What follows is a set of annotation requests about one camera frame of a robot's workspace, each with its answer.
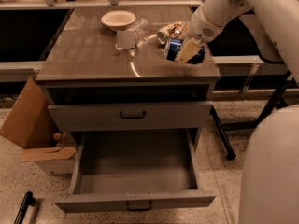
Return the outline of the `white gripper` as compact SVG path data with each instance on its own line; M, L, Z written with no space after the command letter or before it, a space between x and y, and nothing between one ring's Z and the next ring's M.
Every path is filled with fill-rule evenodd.
M193 12L189 28L187 25L177 26L170 35L174 39L188 37L183 41L175 61L186 63L200 51L201 41L204 43L213 41L222 30L222 27L216 25L207 17L204 6L201 5Z

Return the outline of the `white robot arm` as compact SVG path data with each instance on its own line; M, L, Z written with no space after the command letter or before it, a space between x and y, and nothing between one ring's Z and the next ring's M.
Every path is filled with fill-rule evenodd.
M206 0L192 14L176 60L186 63L201 43L252 10L285 67L299 82L298 0ZM265 117L252 133L242 171L238 224L299 224L299 105Z

